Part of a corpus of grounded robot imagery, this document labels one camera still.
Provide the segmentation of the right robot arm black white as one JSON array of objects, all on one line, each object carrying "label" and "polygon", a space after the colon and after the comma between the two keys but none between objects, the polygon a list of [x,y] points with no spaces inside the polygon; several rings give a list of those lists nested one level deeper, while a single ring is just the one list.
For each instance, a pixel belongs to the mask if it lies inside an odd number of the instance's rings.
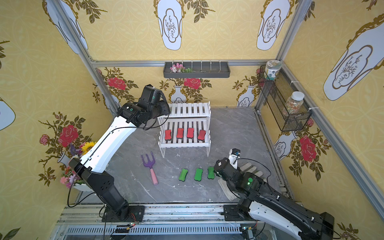
[{"label": "right robot arm black white", "polygon": [[300,206],[262,178],[235,169],[227,158],[216,161],[214,172],[240,198],[237,205],[224,208],[226,221],[262,221],[296,240],[333,239],[335,218],[329,213]]}]

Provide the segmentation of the colourful artificial flower bouquet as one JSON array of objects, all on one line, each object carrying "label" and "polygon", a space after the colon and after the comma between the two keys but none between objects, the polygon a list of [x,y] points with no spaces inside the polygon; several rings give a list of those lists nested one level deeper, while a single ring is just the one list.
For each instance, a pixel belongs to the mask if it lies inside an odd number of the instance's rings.
[{"label": "colourful artificial flower bouquet", "polygon": [[[88,153],[95,142],[84,142],[78,148],[74,144],[70,144],[70,154],[72,157],[82,157],[86,153]],[[58,160],[58,163],[62,164],[64,168],[64,172],[60,179],[60,182],[65,185],[68,189],[72,188],[74,184],[85,184],[84,180],[81,180],[80,177],[77,176],[74,170],[72,170],[69,166],[70,158],[66,153],[63,153]]]}]

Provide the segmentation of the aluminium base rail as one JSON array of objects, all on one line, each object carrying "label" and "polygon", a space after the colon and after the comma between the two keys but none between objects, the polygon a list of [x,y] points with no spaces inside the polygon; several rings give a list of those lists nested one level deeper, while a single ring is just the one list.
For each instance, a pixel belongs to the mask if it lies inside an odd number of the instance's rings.
[{"label": "aluminium base rail", "polygon": [[121,221],[103,205],[78,205],[64,208],[50,236],[63,240],[70,235],[125,236],[179,234],[241,234],[253,238],[253,230],[276,238],[280,230],[295,240],[301,230],[270,208],[251,205],[252,216],[242,220],[229,203],[132,204],[134,214]]}]

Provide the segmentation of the grey white oven mitt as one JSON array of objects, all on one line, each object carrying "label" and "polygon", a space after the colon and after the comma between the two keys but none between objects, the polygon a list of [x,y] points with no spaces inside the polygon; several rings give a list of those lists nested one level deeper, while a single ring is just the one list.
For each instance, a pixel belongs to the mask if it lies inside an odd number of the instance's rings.
[{"label": "grey white oven mitt", "polygon": [[[246,163],[246,164],[242,165],[240,167],[240,170],[245,172],[245,173],[255,174],[258,177],[263,176],[263,172],[259,171],[258,168],[256,166],[252,165],[251,163]],[[219,179],[218,183],[219,183],[220,187],[222,188],[225,196],[227,197],[227,199],[230,202],[237,199],[237,196],[230,191],[229,187],[227,186],[226,181],[224,181],[223,179]]]}]

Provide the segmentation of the white flower pot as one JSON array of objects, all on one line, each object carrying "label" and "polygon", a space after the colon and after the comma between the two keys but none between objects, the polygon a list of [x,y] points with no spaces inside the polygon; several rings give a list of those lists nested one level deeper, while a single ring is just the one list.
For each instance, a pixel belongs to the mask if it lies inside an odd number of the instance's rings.
[{"label": "white flower pot", "polygon": [[93,190],[86,184],[74,184],[72,188],[75,188],[81,192],[93,192]]}]

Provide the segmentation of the dark grey wall tray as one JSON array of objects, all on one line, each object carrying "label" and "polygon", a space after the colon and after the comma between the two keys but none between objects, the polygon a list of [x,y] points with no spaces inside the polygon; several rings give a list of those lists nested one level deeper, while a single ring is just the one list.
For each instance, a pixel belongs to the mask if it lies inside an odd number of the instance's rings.
[{"label": "dark grey wall tray", "polygon": [[[192,73],[172,73],[170,67],[173,64],[183,64],[186,68],[192,68]],[[225,61],[171,61],[165,62],[163,67],[164,78],[229,78],[231,69],[228,62]]]}]

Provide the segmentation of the small pink flower sprig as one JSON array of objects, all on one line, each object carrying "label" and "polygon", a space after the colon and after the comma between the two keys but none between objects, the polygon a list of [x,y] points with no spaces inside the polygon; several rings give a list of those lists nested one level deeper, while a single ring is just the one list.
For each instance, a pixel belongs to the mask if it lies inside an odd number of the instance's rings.
[{"label": "small pink flower sprig", "polygon": [[193,72],[192,68],[186,68],[184,67],[183,64],[179,64],[179,63],[173,64],[170,67],[170,70],[172,73],[192,73]]}]

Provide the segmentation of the white wooden slatted shelf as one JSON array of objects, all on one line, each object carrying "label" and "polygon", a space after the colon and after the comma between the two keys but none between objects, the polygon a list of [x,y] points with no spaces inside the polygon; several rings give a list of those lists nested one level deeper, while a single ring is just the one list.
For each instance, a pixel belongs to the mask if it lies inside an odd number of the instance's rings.
[{"label": "white wooden slatted shelf", "polygon": [[[165,157],[166,149],[171,148],[206,148],[207,156],[211,150],[211,103],[177,103],[169,104],[170,114],[158,117],[160,124],[160,136],[158,145],[162,154]],[[177,129],[184,129],[183,139],[177,139]],[[187,129],[194,128],[194,138],[187,138]],[[165,130],[172,131],[172,140],[165,141]],[[199,131],[205,130],[205,141],[197,139]]]}]

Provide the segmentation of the patterned jar white lid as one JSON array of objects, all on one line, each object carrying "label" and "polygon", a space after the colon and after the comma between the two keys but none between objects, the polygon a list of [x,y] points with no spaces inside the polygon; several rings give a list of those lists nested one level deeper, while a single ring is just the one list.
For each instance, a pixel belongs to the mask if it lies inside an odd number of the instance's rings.
[{"label": "patterned jar white lid", "polygon": [[282,62],[278,60],[268,61],[265,66],[264,78],[270,81],[274,81],[280,73],[282,65]]}]

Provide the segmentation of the red whiteboard eraser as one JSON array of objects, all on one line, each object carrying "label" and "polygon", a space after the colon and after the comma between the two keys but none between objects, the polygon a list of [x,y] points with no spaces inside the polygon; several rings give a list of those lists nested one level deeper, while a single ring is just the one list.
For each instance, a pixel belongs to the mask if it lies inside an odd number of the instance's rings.
[{"label": "red whiteboard eraser", "polygon": [[206,131],[200,130],[197,139],[199,141],[205,141]]},{"label": "red whiteboard eraser", "polygon": [[172,131],[165,130],[165,141],[171,141],[171,140],[172,140]]},{"label": "red whiteboard eraser", "polygon": [[188,128],[187,129],[187,138],[188,139],[193,139],[194,138],[194,132],[195,132],[194,128]]},{"label": "red whiteboard eraser", "polygon": [[184,137],[184,129],[182,128],[178,128],[177,129],[177,135],[176,135],[177,139],[183,139]]}]

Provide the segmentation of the aluminium corner frame post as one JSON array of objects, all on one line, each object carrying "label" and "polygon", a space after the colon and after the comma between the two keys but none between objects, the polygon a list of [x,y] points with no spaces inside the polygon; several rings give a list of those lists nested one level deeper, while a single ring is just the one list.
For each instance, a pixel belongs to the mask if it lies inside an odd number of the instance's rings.
[{"label": "aluminium corner frame post", "polygon": [[53,11],[55,15],[58,17],[58,20],[63,23],[64,30],[68,32],[70,36],[70,40],[74,43],[74,45],[79,50],[79,57],[87,68],[88,72],[100,88],[102,94],[105,96],[106,105],[109,107],[110,112],[115,115],[119,109],[119,105],[114,101],[109,89],[105,85],[105,82],[101,76],[101,74],[96,70],[91,62],[91,56],[89,55],[88,50],[85,48],[83,43],[81,42],[81,37],[77,36],[77,31],[75,30],[75,26],[72,25],[72,21],[70,20],[69,15],[65,11],[65,7],[63,6],[62,1],[51,1],[53,6]]}]

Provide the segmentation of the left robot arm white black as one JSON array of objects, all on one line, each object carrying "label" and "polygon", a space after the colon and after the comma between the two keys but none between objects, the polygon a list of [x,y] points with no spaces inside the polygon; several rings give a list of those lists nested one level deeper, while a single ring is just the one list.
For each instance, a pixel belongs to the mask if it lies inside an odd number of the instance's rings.
[{"label": "left robot arm white black", "polygon": [[135,103],[127,102],[119,108],[112,124],[99,141],[81,158],[72,158],[70,168],[106,204],[120,221],[133,216],[129,203],[119,193],[114,177],[106,172],[111,158],[124,141],[137,129],[146,129],[151,119],[168,115],[170,107],[164,93],[146,85]]}]

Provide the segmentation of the clear jar colourful sweets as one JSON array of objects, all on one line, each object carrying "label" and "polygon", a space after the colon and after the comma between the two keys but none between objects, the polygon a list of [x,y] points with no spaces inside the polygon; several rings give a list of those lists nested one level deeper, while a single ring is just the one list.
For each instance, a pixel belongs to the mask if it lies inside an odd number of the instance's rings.
[{"label": "clear jar colourful sweets", "polygon": [[285,116],[289,116],[292,114],[297,114],[304,103],[304,93],[295,91],[292,95],[287,99],[285,105]]}]

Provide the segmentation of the green whiteboard eraser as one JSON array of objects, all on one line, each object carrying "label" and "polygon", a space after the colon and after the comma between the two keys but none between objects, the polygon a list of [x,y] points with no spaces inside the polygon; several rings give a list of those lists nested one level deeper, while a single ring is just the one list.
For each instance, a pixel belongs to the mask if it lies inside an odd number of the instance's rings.
[{"label": "green whiteboard eraser", "polygon": [[207,178],[209,180],[214,180],[215,179],[215,171],[214,171],[214,167],[208,167],[208,175],[207,175]]},{"label": "green whiteboard eraser", "polygon": [[200,182],[203,176],[203,169],[197,168],[194,176],[194,180]]},{"label": "green whiteboard eraser", "polygon": [[180,176],[179,176],[179,181],[184,182],[186,180],[186,176],[187,176],[188,172],[189,171],[187,169],[182,169]]}]

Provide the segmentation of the purple pink garden fork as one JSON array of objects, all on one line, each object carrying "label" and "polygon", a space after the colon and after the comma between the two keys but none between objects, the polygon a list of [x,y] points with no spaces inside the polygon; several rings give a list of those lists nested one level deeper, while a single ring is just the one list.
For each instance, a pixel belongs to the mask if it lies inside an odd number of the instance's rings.
[{"label": "purple pink garden fork", "polygon": [[153,169],[153,166],[155,165],[156,163],[156,159],[155,159],[155,156],[153,154],[153,152],[151,152],[151,156],[152,158],[149,157],[148,154],[145,154],[147,160],[145,160],[144,156],[141,155],[141,158],[142,158],[142,162],[143,162],[143,166],[146,167],[146,168],[149,168],[150,169],[150,173],[151,173],[151,178],[152,178],[152,182],[153,182],[153,185],[158,185],[159,182],[158,182],[158,179],[157,179],[157,176],[156,176],[156,173]]}]

